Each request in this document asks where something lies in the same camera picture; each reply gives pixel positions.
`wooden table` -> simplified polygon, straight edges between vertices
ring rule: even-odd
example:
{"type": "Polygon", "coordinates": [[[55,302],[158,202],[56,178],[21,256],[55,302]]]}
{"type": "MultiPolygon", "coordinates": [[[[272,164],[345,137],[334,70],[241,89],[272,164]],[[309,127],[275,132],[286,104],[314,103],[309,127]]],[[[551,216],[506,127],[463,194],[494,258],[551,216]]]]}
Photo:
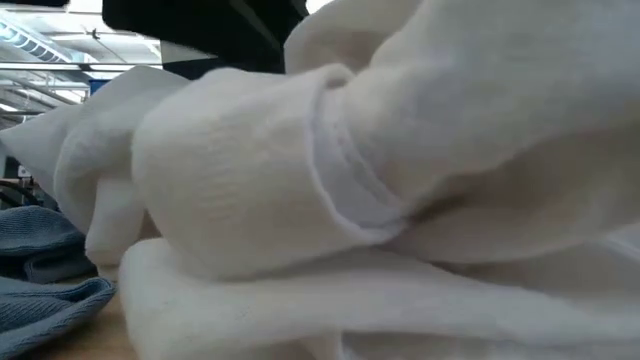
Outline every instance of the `wooden table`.
{"type": "Polygon", "coordinates": [[[116,296],[89,323],[24,357],[38,360],[136,360],[116,296]]]}

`ceiling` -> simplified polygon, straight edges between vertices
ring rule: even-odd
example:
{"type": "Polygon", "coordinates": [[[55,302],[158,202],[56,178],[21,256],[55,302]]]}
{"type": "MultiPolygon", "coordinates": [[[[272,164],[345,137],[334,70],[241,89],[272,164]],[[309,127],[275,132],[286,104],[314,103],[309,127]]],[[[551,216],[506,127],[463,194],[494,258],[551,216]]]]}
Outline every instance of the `ceiling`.
{"type": "Polygon", "coordinates": [[[64,9],[0,4],[0,128],[65,103],[80,103],[89,95],[89,80],[121,73],[46,70],[52,66],[161,63],[158,40],[109,28],[101,10],[102,0],[71,0],[64,9]],[[18,29],[25,42],[36,45],[22,46],[25,42],[13,41],[6,29],[18,29]],[[43,48],[59,57],[41,56],[43,48]]]}

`white towel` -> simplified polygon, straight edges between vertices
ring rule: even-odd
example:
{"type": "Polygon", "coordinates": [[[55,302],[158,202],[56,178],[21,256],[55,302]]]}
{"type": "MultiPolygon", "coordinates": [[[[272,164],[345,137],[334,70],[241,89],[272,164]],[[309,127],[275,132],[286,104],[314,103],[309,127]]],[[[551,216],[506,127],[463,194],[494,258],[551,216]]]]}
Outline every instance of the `white towel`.
{"type": "Polygon", "coordinates": [[[287,75],[168,97],[133,141],[163,236],[120,272],[140,356],[640,357],[639,267],[607,241],[640,215],[639,15],[338,0],[287,75]]]}
{"type": "Polygon", "coordinates": [[[157,234],[131,181],[131,138],[144,114],[186,83],[137,67],[81,105],[0,132],[8,152],[87,234],[87,256],[103,276],[114,279],[127,248],[157,234]]]}

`blue fabric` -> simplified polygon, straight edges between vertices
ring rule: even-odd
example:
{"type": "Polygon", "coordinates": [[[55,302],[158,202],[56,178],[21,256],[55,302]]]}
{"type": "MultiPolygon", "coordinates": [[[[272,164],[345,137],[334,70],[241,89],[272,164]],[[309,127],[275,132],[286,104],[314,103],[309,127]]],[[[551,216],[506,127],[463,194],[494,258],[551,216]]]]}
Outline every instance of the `blue fabric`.
{"type": "Polygon", "coordinates": [[[101,278],[39,285],[0,277],[0,359],[10,359],[95,316],[115,294],[101,278]]]}
{"type": "Polygon", "coordinates": [[[84,235],[62,214],[39,206],[0,211],[0,275],[49,283],[93,269],[84,235]]]}

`ceiling light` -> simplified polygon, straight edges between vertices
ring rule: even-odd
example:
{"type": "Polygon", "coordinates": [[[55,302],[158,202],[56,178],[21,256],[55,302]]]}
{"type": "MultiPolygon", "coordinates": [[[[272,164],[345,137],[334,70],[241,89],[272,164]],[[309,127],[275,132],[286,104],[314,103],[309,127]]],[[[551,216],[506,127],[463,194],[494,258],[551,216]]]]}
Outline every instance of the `ceiling light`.
{"type": "Polygon", "coordinates": [[[13,106],[9,106],[9,105],[3,104],[3,103],[0,103],[0,109],[2,109],[4,111],[18,111],[18,109],[14,108],[13,106]]]}
{"type": "Polygon", "coordinates": [[[82,100],[84,98],[83,96],[78,95],[73,90],[53,90],[53,92],[58,96],[62,96],[63,98],[65,98],[67,100],[71,100],[71,101],[77,102],[77,103],[82,102],[82,100]]]}
{"type": "MultiPolygon", "coordinates": [[[[106,72],[125,72],[131,70],[136,64],[87,64],[90,70],[87,71],[106,71],[106,72]]],[[[162,69],[162,65],[145,65],[157,69],[162,69]]]]}
{"type": "Polygon", "coordinates": [[[0,70],[25,70],[25,71],[63,71],[80,70],[76,64],[65,63],[0,63],[0,70]]]}
{"type": "Polygon", "coordinates": [[[331,1],[333,0],[307,0],[307,11],[309,14],[313,14],[331,1]]]}
{"type": "MultiPolygon", "coordinates": [[[[78,41],[78,40],[93,40],[93,36],[91,34],[69,34],[69,35],[55,35],[51,36],[52,40],[55,41],[78,41]]],[[[129,34],[98,34],[99,40],[107,40],[113,42],[121,42],[127,44],[150,44],[150,45],[159,45],[160,40],[157,39],[148,39],[143,36],[135,36],[129,34]]]]}

